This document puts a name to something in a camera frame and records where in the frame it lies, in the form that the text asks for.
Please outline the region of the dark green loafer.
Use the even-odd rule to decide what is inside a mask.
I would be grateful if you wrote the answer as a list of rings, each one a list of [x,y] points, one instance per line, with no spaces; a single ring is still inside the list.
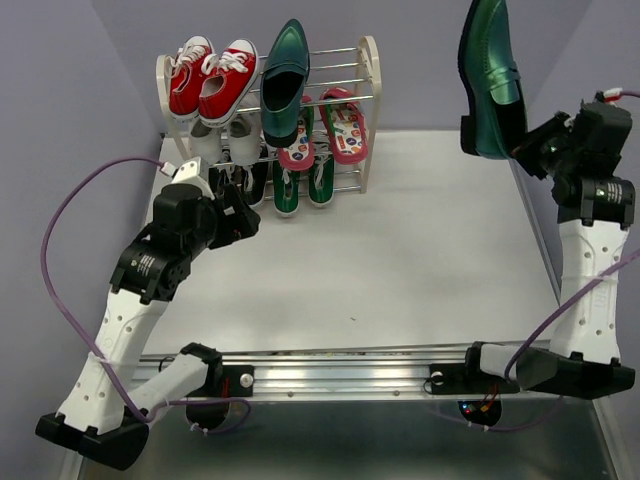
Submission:
[[[468,113],[461,117],[462,150],[488,159],[510,158],[527,133],[527,117],[504,1],[471,3],[457,64],[468,102]]]
[[[310,51],[298,19],[288,20],[276,37],[263,68],[260,114],[266,142],[287,148],[297,137],[297,122],[310,73]]]

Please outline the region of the green canvas sneaker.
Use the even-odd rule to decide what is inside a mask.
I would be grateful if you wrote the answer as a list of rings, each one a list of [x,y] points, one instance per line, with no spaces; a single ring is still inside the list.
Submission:
[[[332,155],[316,155],[309,169],[308,196],[317,208],[326,207],[334,196],[335,163]]]
[[[280,163],[273,165],[273,202],[281,217],[293,216],[299,206],[300,173],[284,168]]]

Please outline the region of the pink slide sandal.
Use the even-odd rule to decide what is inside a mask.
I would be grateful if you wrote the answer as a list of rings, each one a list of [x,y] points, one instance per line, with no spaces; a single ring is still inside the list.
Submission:
[[[303,95],[297,119],[294,142],[278,149],[278,161],[281,167],[293,172],[308,170],[314,162],[314,146],[312,133],[315,120],[314,107],[310,106],[311,98]]]
[[[364,161],[368,154],[366,121],[360,102],[351,100],[353,93],[342,87],[326,90],[321,100],[338,100],[320,106],[320,114],[329,139],[334,160],[341,165]]]

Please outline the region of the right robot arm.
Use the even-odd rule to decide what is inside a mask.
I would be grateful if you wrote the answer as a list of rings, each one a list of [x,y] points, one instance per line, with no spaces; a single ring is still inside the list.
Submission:
[[[615,176],[632,116],[606,97],[556,113],[511,153],[532,176],[550,178],[562,246],[558,309],[519,347],[476,342],[460,366],[463,384],[482,390],[495,378],[519,389],[579,399],[629,390],[635,372],[616,337],[618,272],[634,223],[633,183]]]

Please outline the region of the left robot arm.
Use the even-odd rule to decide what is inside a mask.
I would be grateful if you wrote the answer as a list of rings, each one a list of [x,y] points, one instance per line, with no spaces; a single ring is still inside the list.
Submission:
[[[260,217],[233,184],[221,195],[174,183],[162,188],[152,220],[121,254],[110,280],[106,311],[69,396],[42,416],[36,434],[96,463],[124,471],[143,452],[152,425],[183,406],[193,429],[225,432],[232,404],[249,413],[251,365],[224,366],[222,354],[192,342],[167,367],[131,385],[145,345],[205,250],[254,236]]]

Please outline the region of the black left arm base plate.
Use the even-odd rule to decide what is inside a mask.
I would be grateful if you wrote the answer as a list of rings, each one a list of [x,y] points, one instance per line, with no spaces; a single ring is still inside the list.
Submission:
[[[224,365],[208,368],[204,384],[198,392],[205,397],[248,398],[253,396],[255,368],[253,365]]]

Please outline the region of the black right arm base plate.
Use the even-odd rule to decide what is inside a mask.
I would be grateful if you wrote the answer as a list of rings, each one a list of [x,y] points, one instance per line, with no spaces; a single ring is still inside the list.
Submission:
[[[428,366],[423,389],[432,395],[517,394],[516,384],[483,372],[470,372],[463,363],[436,363]]]

